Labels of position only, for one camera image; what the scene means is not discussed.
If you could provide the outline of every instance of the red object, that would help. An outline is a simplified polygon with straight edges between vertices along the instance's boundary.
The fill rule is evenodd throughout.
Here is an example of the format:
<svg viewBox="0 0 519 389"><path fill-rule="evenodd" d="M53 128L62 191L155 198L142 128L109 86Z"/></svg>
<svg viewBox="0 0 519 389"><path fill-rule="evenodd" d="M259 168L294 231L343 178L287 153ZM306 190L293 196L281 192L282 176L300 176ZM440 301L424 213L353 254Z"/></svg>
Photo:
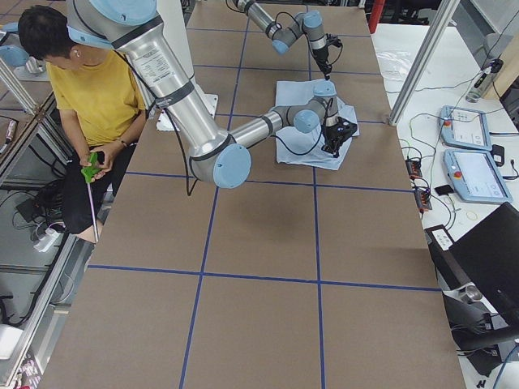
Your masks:
<svg viewBox="0 0 519 389"><path fill-rule="evenodd" d="M373 34L376 31L376 26L379 24L380 16L382 15L382 10L384 9L385 3L386 0L375 0L375 3L373 4L370 21L367 24L370 28L370 34Z"/></svg>

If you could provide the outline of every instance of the black monitor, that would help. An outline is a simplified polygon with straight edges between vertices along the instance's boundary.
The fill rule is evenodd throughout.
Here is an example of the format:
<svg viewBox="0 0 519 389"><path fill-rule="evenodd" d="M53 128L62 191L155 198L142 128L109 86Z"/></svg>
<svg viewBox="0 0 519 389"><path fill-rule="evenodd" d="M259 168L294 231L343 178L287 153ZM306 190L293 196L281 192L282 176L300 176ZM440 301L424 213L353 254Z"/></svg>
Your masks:
<svg viewBox="0 0 519 389"><path fill-rule="evenodd" d="M501 204L449 251L507 324L519 325L519 212Z"/></svg>

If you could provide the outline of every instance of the yellow shirt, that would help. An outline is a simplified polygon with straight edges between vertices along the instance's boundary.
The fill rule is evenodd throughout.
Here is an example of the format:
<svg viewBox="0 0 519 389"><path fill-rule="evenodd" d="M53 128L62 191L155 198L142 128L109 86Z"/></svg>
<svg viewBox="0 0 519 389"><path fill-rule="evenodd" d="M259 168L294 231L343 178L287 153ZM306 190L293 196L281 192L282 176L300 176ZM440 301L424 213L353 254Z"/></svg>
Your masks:
<svg viewBox="0 0 519 389"><path fill-rule="evenodd" d="M113 142L145 109L130 67L110 51L100 65L63 70L47 63L58 109L76 111L88 146Z"/></svg>

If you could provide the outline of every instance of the blue joint cap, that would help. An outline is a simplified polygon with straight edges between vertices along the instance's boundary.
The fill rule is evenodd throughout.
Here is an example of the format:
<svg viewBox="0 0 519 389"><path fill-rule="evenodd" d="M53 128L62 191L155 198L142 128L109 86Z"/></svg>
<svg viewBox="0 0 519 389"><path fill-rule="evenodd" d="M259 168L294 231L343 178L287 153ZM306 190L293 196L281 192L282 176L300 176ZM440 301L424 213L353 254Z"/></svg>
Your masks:
<svg viewBox="0 0 519 389"><path fill-rule="evenodd" d="M251 154L246 147L233 143L217 157L212 177L220 188L232 189L242 185L251 171Z"/></svg>
<svg viewBox="0 0 519 389"><path fill-rule="evenodd" d="M289 46L282 41L274 40L272 41L272 46L277 51L277 53L281 55L289 51Z"/></svg>
<svg viewBox="0 0 519 389"><path fill-rule="evenodd" d="M319 11L309 11L305 14L303 22L308 28L316 28L323 24L323 18Z"/></svg>
<svg viewBox="0 0 519 389"><path fill-rule="evenodd" d="M139 26L157 12L157 0L90 0L103 16L125 26Z"/></svg>
<svg viewBox="0 0 519 389"><path fill-rule="evenodd" d="M7 45L0 46L0 58L3 59L7 65L18 67L25 66L25 63L29 60L29 54L18 46Z"/></svg>
<svg viewBox="0 0 519 389"><path fill-rule="evenodd" d="M80 43L81 45L93 46L99 49L108 49L113 50L114 47L110 42L106 39L101 39L98 36L87 34L86 32L82 32L80 30L76 30L71 26L67 26L68 28L68 36L76 43Z"/></svg>
<svg viewBox="0 0 519 389"><path fill-rule="evenodd" d="M14 34L18 33L18 22L12 22L8 24L4 24L0 30L5 32L12 32Z"/></svg>
<svg viewBox="0 0 519 389"><path fill-rule="evenodd" d="M323 80L314 86L314 96L316 97L332 97L336 95L335 84L330 80Z"/></svg>
<svg viewBox="0 0 519 389"><path fill-rule="evenodd" d="M320 125L319 116L314 111L303 109L294 116L294 127L303 134L308 134Z"/></svg>

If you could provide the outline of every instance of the white towel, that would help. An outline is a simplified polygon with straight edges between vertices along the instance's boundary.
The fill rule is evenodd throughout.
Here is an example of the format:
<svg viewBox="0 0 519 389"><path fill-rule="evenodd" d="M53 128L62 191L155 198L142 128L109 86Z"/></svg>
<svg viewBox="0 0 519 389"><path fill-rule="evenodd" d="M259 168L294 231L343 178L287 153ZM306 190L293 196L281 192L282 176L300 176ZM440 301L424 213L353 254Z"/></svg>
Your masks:
<svg viewBox="0 0 519 389"><path fill-rule="evenodd" d="M296 82L296 81L278 81L276 88L276 106L278 105L305 105L314 96L314 86L321 83L322 79L313 81ZM346 105L344 101L337 98L339 108L339 116L350 122L357 123L354 107ZM314 146L321 132L320 126L317 126L308 134L303 134L295 129L295 127L285 127L279 130L276 135L283 139L283 142L297 153L307 152ZM345 158L348 148L351 144L351 138L346 140L339 149L339 157L333 158L332 154L324 152L321 147L324 145L324 137L321 135L318 144L314 149L304 156L296 156L289 152L287 148L276 139L276 154L278 163L308 165L316 168L338 170Z"/></svg>

